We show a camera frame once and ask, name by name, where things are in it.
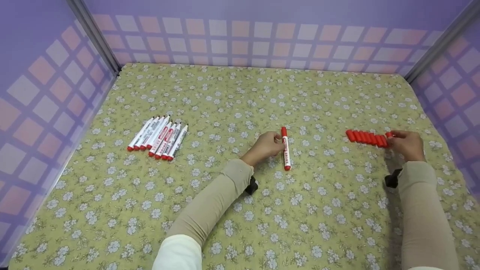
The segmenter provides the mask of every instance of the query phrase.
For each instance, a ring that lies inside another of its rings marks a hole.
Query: group of red caps
[[[388,148],[387,138],[393,136],[391,132],[385,133],[385,135],[376,135],[372,132],[365,132],[359,130],[347,130],[345,131],[350,142],[357,142],[361,144],[376,145],[382,148]]]

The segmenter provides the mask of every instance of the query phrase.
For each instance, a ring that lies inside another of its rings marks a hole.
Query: marker
[[[351,129],[348,129],[347,131],[345,131],[345,133],[347,134],[350,142],[355,142],[355,136],[353,135],[353,131]]]
[[[290,171],[292,164],[290,163],[290,150],[288,149],[288,137],[287,137],[287,128],[282,126],[282,143],[285,145],[285,150],[283,150],[283,168],[286,171]]]
[[[177,138],[177,140],[175,140],[175,143],[173,144],[172,149],[168,153],[168,158],[167,158],[168,161],[172,161],[175,158],[175,153],[180,148],[180,145],[183,141],[183,138],[187,134],[187,131],[188,131],[188,125],[185,125],[180,131],[179,137]]]
[[[376,139],[375,139],[375,134],[373,134],[372,132],[368,133],[368,137],[370,139],[370,145],[375,145],[376,143]]]
[[[153,144],[152,149],[150,149],[150,151],[148,152],[149,157],[153,157],[155,155],[156,151],[160,147],[160,144],[163,142],[163,139],[165,138],[165,135],[167,135],[167,132],[171,126],[172,126],[172,122],[170,121],[166,126],[163,127],[162,131],[160,132],[160,135],[158,135],[155,143]]]
[[[162,158],[163,152],[165,152],[165,149],[167,149],[168,143],[170,142],[170,139],[172,138],[173,132],[175,131],[176,127],[177,123],[173,124],[173,126],[168,130],[167,135],[165,135],[165,139],[163,139],[163,142],[160,144],[160,147],[155,153],[156,160]]]
[[[132,152],[133,150],[138,150],[138,149],[135,149],[135,144],[140,139],[140,136],[142,136],[145,129],[147,129],[147,127],[149,127],[150,124],[153,122],[153,119],[154,119],[153,117],[148,119],[148,121],[144,124],[144,126],[140,129],[140,131],[135,135],[132,142],[130,144],[128,144],[127,151]]]
[[[360,134],[360,138],[361,138],[360,142],[363,143],[363,144],[367,144],[368,140],[367,140],[367,137],[365,136],[365,132],[359,131],[359,134]]]
[[[384,147],[384,143],[382,141],[382,136],[383,135],[375,135],[375,144],[378,146],[378,147]]]
[[[171,138],[170,141],[168,142],[168,145],[167,145],[167,148],[165,148],[165,151],[163,151],[163,154],[162,154],[162,156],[161,156],[163,160],[167,160],[167,159],[168,159],[168,153],[170,152],[170,150],[172,149],[173,144],[175,143],[175,141],[176,141],[177,138],[179,137],[180,128],[181,128],[181,123],[179,123],[179,124],[175,127],[175,130],[173,131],[172,138]]]
[[[357,143],[361,143],[361,136],[360,136],[360,133],[358,132],[358,130],[354,130],[353,135],[355,136],[355,141]]]
[[[146,131],[145,131],[145,136],[144,136],[144,139],[142,141],[142,143],[140,144],[140,150],[141,151],[145,151],[147,149],[147,142],[150,140],[150,138],[152,137],[153,135],[153,132],[155,131],[155,129],[163,122],[163,120],[165,119],[165,116],[162,116],[162,118],[158,119],[158,121],[153,121],[152,125],[150,126],[150,128],[148,128]]]
[[[158,121],[158,119],[160,119],[160,117],[158,116],[155,117],[153,121],[148,125],[148,127],[144,130],[143,134],[140,135],[140,138],[138,139],[138,141],[135,143],[135,146],[133,146],[133,150],[135,151],[140,150],[140,146],[142,145],[142,142],[144,141],[145,136],[147,135],[147,132],[150,130],[150,127],[153,126]]]
[[[150,138],[148,139],[148,141],[146,143],[146,146],[147,146],[148,150],[152,149],[152,145],[155,143],[156,139],[160,135],[160,132],[162,132],[163,128],[167,125],[169,119],[170,119],[170,115],[167,116],[166,118],[164,118],[163,121],[160,124],[158,124],[158,126],[154,130],[152,136],[150,136]]]

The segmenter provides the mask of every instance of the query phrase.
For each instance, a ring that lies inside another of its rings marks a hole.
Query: table surface
[[[189,125],[176,158],[127,152],[142,123],[163,114]],[[281,156],[256,168],[259,190],[214,228],[204,269],[399,269],[402,212],[396,190],[383,185],[399,159],[349,142],[353,128],[421,134],[461,266],[480,264],[478,205],[401,76],[127,64],[11,269],[150,269],[192,198],[260,133],[283,125],[292,170]]]

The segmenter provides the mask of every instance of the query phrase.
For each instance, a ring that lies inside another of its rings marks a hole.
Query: hand
[[[255,144],[240,159],[254,167],[268,157],[276,156],[280,151],[285,150],[282,143],[282,136],[274,131],[263,133],[258,137]]]
[[[404,156],[405,162],[425,161],[423,140],[417,132],[392,130],[395,137],[387,138],[388,144]]]

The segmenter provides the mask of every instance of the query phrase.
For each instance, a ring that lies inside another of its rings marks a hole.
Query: purple wall
[[[405,75],[470,0],[86,0],[119,62]]]
[[[480,20],[412,84],[480,199]]]
[[[5,266],[113,76],[66,1],[1,5],[0,266]]]

